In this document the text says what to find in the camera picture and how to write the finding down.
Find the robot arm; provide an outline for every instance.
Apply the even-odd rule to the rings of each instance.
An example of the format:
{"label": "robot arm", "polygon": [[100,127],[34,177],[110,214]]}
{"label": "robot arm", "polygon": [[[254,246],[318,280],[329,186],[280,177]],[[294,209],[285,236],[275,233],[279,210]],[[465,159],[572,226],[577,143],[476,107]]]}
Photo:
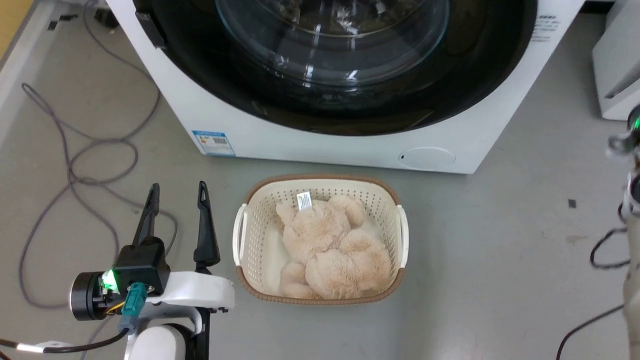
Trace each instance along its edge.
{"label": "robot arm", "polygon": [[630,261],[623,285],[623,314],[629,336],[629,358],[640,360],[640,106],[629,115],[628,132],[609,139],[612,155],[632,159],[620,217],[627,224]]}
{"label": "robot arm", "polygon": [[[232,282],[211,275],[207,269],[220,262],[220,251],[209,193],[202,181],[198,208],[195,271],[171,272],[166,264],[164,243],[154,236],[159,211],[159,186],[154,184],[132,245],[122,248],[111,270],[81,273],[74,282],[69,304],[78,320],[123,315],[120,328],[128,329],[125,360],[208,360],[210,315],[226,313],[235,306]],[[141,297],[130,301],[140,286],[147,293],[143,291]],[[188,318],[193,329],[171,323],[149,327],[152,320],[165,318]]]}

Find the cable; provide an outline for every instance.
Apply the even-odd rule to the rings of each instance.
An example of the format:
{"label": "cable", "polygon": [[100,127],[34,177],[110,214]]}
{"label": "cable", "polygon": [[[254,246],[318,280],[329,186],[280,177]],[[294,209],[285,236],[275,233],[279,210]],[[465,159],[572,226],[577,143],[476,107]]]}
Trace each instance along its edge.
{"label": "cable", "polygon": [[[622,218],[622,215],[621,215],[621,210],[622,210],[622,205],[620,205],[618,207],[618,216],[620,217],[620,221],[625,223],[625,220],[624,220],[624,218]],[[608,264],[601,264],[601,263],[597,263],[595,261],[596,252],[598,252],[598,249],[602,246],[602,244],[607,242],[607,240],[609,240],[611,238],[611,236],[613,236],[614,234],[625,234],[626,232],[627,232],[627,228],[626,227],[614,228],[614,229],[609,230],[605,234],[605,236],[603,236],[600,240],[598,240],[598,242],[593,247],[593,249],[591,249],[591,254],[589,255],[589,262],[591,263],[591,266],[593,266],[593,268],[596,268],[598,270],[615,270],[615,269],[623,268],[624,266],[629,265],[630,260],[619,261],[617,263],[608,263]],[[576,328],[574,328],[570,332],[567,332],[567,334],[562,339],[562,342],[560,342],[560,347],[558,348],[558,352],[556,354],[556,360],[560,360],[560,357],[562,356],[562,350],[564,349],[564,344],[576,332],[584,329],[585,327],[591,325],[592,323],[597,322],[598,320],[604,319],[607,316],[609,316],[609,315],[611,315],[611,314],[613,314],[613,313],[615,313],[617,311],[622,310],[623,307],[624,307],[624,304],[616,306],[613,309],[605,311],[604,313],[602,313],[602,314],[600,314],[600,315],[598,315],[598,316],[596,316],[596,317],[584,322],[583,324],[577,326]]]}
{"label": "cable", "polygon": [[571,336],[573,334],[575,334],[576,332],[579,332],[580,330],[584,329],[585,327],[591,325],[592,323],[595,323],[598,320],[601,320],[603,318],[606,318],[607,316],[616,313],[620,310],[622,310],[622,308],[624,307],[624,305],[619,305],[614,307],[611,310],[607,310],[604,313],[580,324],[579,326],[577,326],[575,329],[571,330],[570,332],[568,332],[565,336],[564,339],[562,339],[562,342],[560,343],[560,347],[558,348],[558,353],[556,354],[556,360],[560,360],[560,356],[562,356],[562,350],[564,349],[564,344],[566,343],[567,340],[569,340],[569,338],[571,338]]}
{"label": "cable", "polygon": [[[20,285],[20,291],[22,292],[22,296],[24,298],[24,300],[31,306],[33,307],[37,307],[40,309],[59,309],[59,308],[64,308],[67,305],[66,304],[43,304],[35,299],[32,299],[31,296],[29,295],[29,293],[27,292],[26,289],[26,283],[24,280],[24,271],[25,271],[25,261],[26,261],[26,257],[28,254],[28,250],[29,247],[31,245],[31,242],[33,241],[33,238],[36,234],[36,232],[38,231],[38,228],[40,227],[40,224],[42,223],[42,220],[47,216],[47,214],[49,213],[49,211],[51,210],[51,208],[53,208],[53,206],[55,206],[55,204],[58,202],[58,200],[62,197],[63,194],[65,194],[67,192],[67,190],[70,190],[72,195],[74,196],[74,198],[76,199],[76,201],[78,201],[78,203],[80,203],[80,205],[89,213],[91,214],[94,218],[96,218],[99,222],[101,222],[105,227],[107,227],[109,229],[109,231],[111,232],[111,236],[113,239],[113,243],[115,246],[115,256],[114,259],[117,257],[118,255],[118,251],[120,250],[120,242],[118,239],[118,235],[115,231],[115,228],[113,227],[113,225],[111,223],[109,223],[108,220],[106,220],[102,215],[100,215],[95,209],[93,209],[89,204],[87,204],[82,197],[76,192],[76,185],[78,184],[82,184],[82,185],[87,185],[87,186],[98,186],[102,189],[104,189],[105,191],[107,191],[109,194],[111,194],[113,197],[115,197],[116,199],[126,203],[129,206],[135,206],[137,208],[143,208],[144,205],[133,201],[131,199],[128,199],[127,197],[124,197],[123,195],[120,195],[119,193],[114,192],[112,189],[110,189],[107,185],[114,183],[117,180],[121,180],[124,177],[126,177],[127,175],[129,175],[129,173],[131,173],[131,171],[133,170],[133,168],[136,166],[137,162],[138,162],[138,149],[136,148],[136,146],[131,143],[131,138],[133,136],[135,136],[136,134],[138,134],[142,129],[145,128],[145,126],[147,126],[147,124],[149,123],[150,119],[153,117],[154,113],[156,112],[158,105],[160,103],[161,100],[161,92],[160,89],[158,89],[158,87],[155,85],[155,83],[153,82],[153,79],[145,72],[145,70],[135,64],[133,64],[132,62],[122,58],[121,56],[115,54],[114,52],[110,51],[93,33],[93,31],[90,29],[89,27],[89,23],[87,21],[87,10],[89,9],[90,6],[95,5],[96,0],[91,0],[88,1],[83,8],[83,14],[82,14],[82,20],[83,20],[83,24],[84,24],[84,28],[87,32],[87,34],[89,34],[89,36],[93,39],[93,41],[103,50],[105,51],[105,53],[107,53],[108,55],[110,55],[111,57],[113,57],[114,59],[118,60],[119,62],[123,63],[124,65],[127,65],[128,67],[136,70],[137,72],[139,72],[142,76],[144,76],[145,78],[147,78],[152,84],[154,84],[154,86],[156,87],[156,91],[157,91],[157,95],[156,95],[156,99],[153,103],[153,106],[151,107],[151,110],[149,111],[148,115],[140,122],[140,124],[138,124],[138,126],[136,126],[132,131],[130,131],[129,133],[123,135],[120,138],[99,138],[96,136],[92,136],[89,135],[83,131],[81,131],[80,129],[70,125],[69,123],[65,122],[64,120],[60,119],[54,112],[52,106],[44,99],[44,97],[42,97],[31,85],[27,84],[27,83],[23,83],[22,84],[22,89],[23,91],[26,93],[26,95],[35,102],[35,104],[45,113],[49,116],[49,118],[54,122],[58,133],[60,134],[61,137],[61,141],[62,141],[62,146],[63,146],[63,153],[64,153],[64,158],[65,158],[65,165],[67,168],[67,184],[51,199],[51,201],[46,205],[46,207],[44,208],[44,210],[41,212],[41,214],[38,216],[36,222],[34,223],[33,227],[31,228],[31,231],[29,233],[29,236],[27,237],[27,240],[24,244],[24,248],[22,249],[22,254],[20,255],[20,261],[19,261],[19,266],[18,266],[18,281],[19,281],[19,285]],[[86,138],[87,140],[90,140],[90,144],[83,147],[80,151],[78,151],[75,155],[71,156],[69,154],[68,151],[68,144],[67,144],[67,136],[65,134],[65,130],[64,128],[70,130],[71,132],[82,136],[83,138]],[[79,177],[76,175],[76,173],[74,172],[74,163],[76,162],[76,160],[82,156],[83,154],[87,153],[89,150],[94,149],[98,146],[101,145],[112,145],[112,144],[119,144],[119,145],[126,145],[128,147],[130,147],[133,151],[134,154],[134,159],[131,163],[131,165],[129,165],[129,167],[127,169],[125,169],[123,172],[109,178],[109,179],[102,179],[102,180],[98,180],[98,179],[93,179],[91,177]],[[177,237],[178,234],[178,221],[175,218],[175,216],[173,216],[171,213],[167,212],[167,211],[163,211],[161,210],[159,212],[161,215],[169,218],[169,220],[173,223],[173,235],[171,237],[171,241],[169,242],[169,245],[166,248],[166,253],[169,254],[169,252],[171,251],[173,244],[175,242],[175,239]],[[89,343],[92,343],[95,338],[98,336],[98,334],[100,333],[100,331],[104,328],[104,326],[107,324],[107,322],[110,320],[110,318],[108,318],[107,320],[105,320],[96,330],[95,332],[92,334]],[[86,356],[86,350],[79,350],[79,351],[85,351],[82,356],[81,356],[81,360],[84,360],[84,357]]]}
{"label": "cable", "polygon": [[120,309],[122,306],[124,306],[124,301],[119,303],[118,305],[111,307],[107,310],[107,315],[110,314],[110,312],[115,311],[117,309]]}
{"label": "cable", "polygon": [[0,339],[0,346],[10,347],[10,348],[17,348],[18,344],[19,343],[15,342],[15,341]]}
{"label": "cable", "polygon": [[[105,326],[107,326],[107,324],[109,323],[109,321],[113,319],[112,316],[107,317],[102,324],[100,324],[100,326],[98,326],[96,328],[96,330],[93,332],[93,334],[91,334],[91,337],[89,338],[89,341],[87,341],[87,344],[92,344],[95,339],[98,337],[98,335],[100,334],[100,331],[102,331],[104,329]],[[80,355],[80,360],[84,360],[86,358],[86,351],[82,353],[82,355]]]}
{"label": "cable", "polygon": [[111,345],[114,342],[124,338],[124,336],[129,332],[128,329],[122,329],[119,334],[112,337],[111,339],[98,341],[97,343],[80,345],[77,347],[45,347],[45,354],[69,354],[71,352],[81,352],[81,351],[89,351],[100,347],[105,347],[107,345]]}
{"label": "cable", "polygon": [[[116,336],[113,336],[110,339],[107,340],[103,340],[103,341],[99,341],[97,343],[94,344],[87,344],[87,345],[79,345],[79,346],[74,346],[74,347],[45,347],[45,348],[41,348],[42,353],[44,354],[69,354],[72,352],[81,352],[81,351],[88,351],[88,350],[93,350],[96,348],[100,348],[100,347],[105,347],[107,345],[111,345],[114,342],[124,338],[124,336],[129,332],[128,329],[122,329],[122,331],[120,331],[120,333],[118,333]],[[0,339],[0,345],[5,346],[5,347],[10,347],[10,348],[14,348],[17,350],[26,350],[26,351],[33,351],[33,348],[36,348],[36,352],[38,352],[38,345],[27,345],[27,344],[21,344],[21,343],[17,343],[15,341],[9,341],[9,340],[4,340],[4,339]]]}
{"label": "cable", "polygon": [[626,227],[619,227],[619,228],[609,230],[609,232],[596,243],[596,245],[593,247],[593,250],[591,250],[591,255],[589,256],[589,262],[591,263],[591,266],[599,270],[614,270],[614,269],[623,268],[624,266],[629,265],[630,260],[620,261],[617,263],[609,263],[609,264],[601,264],[595,261],[596,252],[602,246],[602,244],[604,244],[614,234],[625,234],[626,232],[627,232]]}

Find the gray cable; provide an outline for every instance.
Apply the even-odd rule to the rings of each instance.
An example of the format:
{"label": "gray cable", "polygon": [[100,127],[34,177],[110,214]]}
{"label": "gray cable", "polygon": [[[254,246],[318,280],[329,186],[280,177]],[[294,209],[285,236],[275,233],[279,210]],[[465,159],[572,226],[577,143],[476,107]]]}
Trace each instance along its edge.
{"label": "gray cable", "polygon": [[[128,60],[125,60],[124,58],[122,58],[121,56],[115,54],[114,52],[110,51],[106,46],[104,46],[104,44],[95,36],[95,34],[93,34],[93,32],[91,31],[89,24],[87,23],[87,9],[89,9],[90,6],[94,5],[96,3],[96,0],[91,0],[89,2],[87,2],[83,8],[83,23],[84,23],[84,28],[87,31],[87,33],[91,36],[91,38],[95,41],[95,43],[102,49],[104,50],[107,54],[109,54],[110,56],[114,57],[116,60],[120,61],[121,63],[131,67],[132,69],[138,71],[140,74],[142,74],[145,78],[147,78],[149,81],[151,81],[154,86],[155,83],[153,82],[153,79],[144,71],[144,69],[142,69],[141,67],[131,63]],[[18,280],[20,283],[20,290],[22,292],[22,296],[24,297],[24,300],[31,306],[33,307],[37,307],[40,309],[59,309],[59,308],[63,308],[63,307],[67,307],[67,304],[43,304],[40,303],[34,299],[32,299],[29,295],[29,293],[26,290],[26,285],[24,282],[24,263],[26,260],[26,256],[29,250],[29,246],[31,245],[31,242],[33,241],[33,237],[35,236],[36,232],[38,231],[38,228],[40,227],[40,224],[42,223],[42,220],[46,217],[46,215],[49,213],[49,211],[51,210],[51,208],[53,208],[53,206],[55,206],[55,204],[58,202],[58,200],[60,199],[60,197],[67,192],[67,190],[70,190],[71,193],[73,194],[74,198],[78,201],[78,203],[80,203],[80,205],[89,213],[91,214],[94,218],[96,218],[99,222],[101,222],[105,227],[107,227],[109,229],[109,231],[111,232],[112,238],[113,238],[113,243],[115,246],[115,258],[118,256],[118,251],[120,250],[120,241],[118,239],[118,234],[115,230],[115,228],[113,227],[113,225],[111,225],[111,223],[109,223],[109,221],[107,219],[105,219],[102,215],[100,215],[100,213],[98,213],[95,209],[93,209],[89,204],[87,204],[82,197],[80,197],[80,195],[76,192],[76,185],[78,184],[82,184],[82,185],[87,185],[87,186],[98,186],[102,189],[104,189],[105,191],[107,191],[109,194],[111,194],[113,197],[115,197],[116,199],[126,203],[127,205],[130,206],[135,206],[137,208],[143,208],[143,204],[133,201],[131,199],[128,199],[127,197],[124,197],[123,195],[120,195],[119,193],[114,192],[112,189],[110,189],[107,185],[114,183],[115,181],[121,180],[124,177],[126,177],[127,175],[129,175],[129,173],[131,173],[131,171],[133,170],[133,168],[136,166],[136,164],[138,163],[138,149],[136,148],[136,146],[131,143],[130,139],[135,136],[136,134],[138,134],[149,122],[149,120],[153,117],[154,113],[157,110],[157,107],[160,103],[160,99],[161,99],[161,93],[160,93],[160,89],[158,89],[158,87],[156,86],[156,90],[157,90],[157,95],[156,95],[156,99],[153,103],[153,107],[151,108],[151,110],[149,111],[148,115],[142,120],[142,122],[135,128],[133,129],[131,132],[127,133],[126,135],[120,137],[120,138],[99,138],[96,136],[92,136],[89,135],[83,131],[81,131],[80,129],[70,125],[69,123],[65,122],[64,120],[60,119],[54,112],[53,108],[51,107],[51,105],[29,84],[27,83],[23,83],[22,84],[22,89],[23,91],[27,94],[27,96],[29,96],[29,98],[31,98],[31,100],[33,100],[33,102],[35,102],[35,104],[45,113],[49,116],[49,118],[54,122],[54,124],[56,125],[56,128],[58,130],[58,133],[60,134],[60,138],[62,140],[62,147],[63,147],[63,153],[64,153],[64,157],[65,157],[65,164],[66,164],[66,168],[67,168],[67,184],[53,197],[53,199],[46,205],[46,207],[44,208],[44,210],[41,212],[41,214],[38,216],[38,219],[36,220],[35,224],[33,225],[33,227],[31,228],[31,232],[29,233],[29,236],[27,238],[27,241],[24,245],[24,248],[22,250],[22,254],[20,255],[20,261],[19,261],[19,269],[18,269]],[[68,150],[68,143],[67,143],[67,136],[65,134],[65,128],[72,131],[73,133],[80,135],[88,140],[90,140],[90,144],[83,147],[80,151],[78,151],[75,155],[70,156],[69,154],[69,150]],[[127,169],[125,169],[123,172],[109,178],[109,179],[94,179],[91,177],[79,177],[76,175],[76,173],[74,172],[74,163],[76,162],[76,160],[82,156],[83,154],[85,154],[86,152],[88,152],[91,149],[94,149],[98,146],[101,145],[106,145],[106,144],[119,144],[119,145],[126,145],[128,147],[131,148],[131,150],[133,151],[133,161],[131,163],[131,165],[129,165],[129,167]],[[175,239],[177,237],[178,234],[178,221],[175,218],[175,216],[173,216],[171,213],[167,212],[167,211],[163,211],[161,210],[159,212],[161,215],[169,218],[171,220],[171,222],[173,223],[173,235],[171,238],[171,241],[169,242],[169,246],[167,246],[166,248],[166,253],[169,254],[169,251],[171,251],[172,247],[173,247],[173,243],[175,242]],[[107,320],[105,320],[102,324],[100,324],[100,326],[98,326],[98,328],[95,330],[95,332],[91,335],[91,338],[89,339],[89,344],[93,343],[93,341],[96,339],[96,337],[98,336],[98,334],[100,333],[100,331],[106,326],[107,322],[109,321],[109,318]],[[81,356],[81,360],[84,360],[86,356],[86,352],[83,352],[82,356]]]}

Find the washing machine door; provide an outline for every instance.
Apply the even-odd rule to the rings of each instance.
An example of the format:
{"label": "washing machine door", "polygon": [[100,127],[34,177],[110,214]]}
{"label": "washing machine door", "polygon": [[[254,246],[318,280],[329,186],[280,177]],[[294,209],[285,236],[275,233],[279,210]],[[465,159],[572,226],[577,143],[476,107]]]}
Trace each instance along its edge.
{"label": "washing machine door", "polygon": [[537,0],[134,3],[155,45],[229,105],[351,136],[428,126],[484,99],[520,61],[537,8]]}

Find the washing machine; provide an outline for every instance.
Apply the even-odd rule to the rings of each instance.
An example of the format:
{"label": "washing machine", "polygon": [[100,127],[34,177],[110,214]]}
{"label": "washing machine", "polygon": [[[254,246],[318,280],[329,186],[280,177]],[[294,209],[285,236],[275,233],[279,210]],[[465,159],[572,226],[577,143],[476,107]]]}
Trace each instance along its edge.
{"label": "washing machine", "polygon": [[108,0],[202,154],[472,174],[584,0]]}

